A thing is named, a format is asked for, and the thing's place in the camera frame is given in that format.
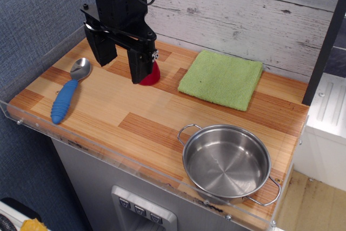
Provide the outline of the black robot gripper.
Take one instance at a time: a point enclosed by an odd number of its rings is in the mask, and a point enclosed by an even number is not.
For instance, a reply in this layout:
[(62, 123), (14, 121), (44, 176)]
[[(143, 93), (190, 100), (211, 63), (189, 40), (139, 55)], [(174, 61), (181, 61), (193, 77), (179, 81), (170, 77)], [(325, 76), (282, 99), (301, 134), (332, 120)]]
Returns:
[(152, 73), (156, 34), (146, 24), (148, 0), (95, 0), (84, 4), (84, 31), (90, 48), (100, 66), (117, 57), (116, 46), (127, 49), (131, 80), (141, 83)]

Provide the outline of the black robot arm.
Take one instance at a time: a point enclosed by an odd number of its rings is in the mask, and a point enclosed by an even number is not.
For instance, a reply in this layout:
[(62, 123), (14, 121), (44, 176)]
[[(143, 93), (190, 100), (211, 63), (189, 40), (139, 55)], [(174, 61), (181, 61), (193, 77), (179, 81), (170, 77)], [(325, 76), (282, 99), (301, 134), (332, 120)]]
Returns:
[(161, 73), (154, 31), (145, 22), (148, 0), (95, 0), (84, 4), (84, 31), (97, 62), (105, 66), (117, 57), (117, 47), (127, 50), (134, 84), (154, 85)]

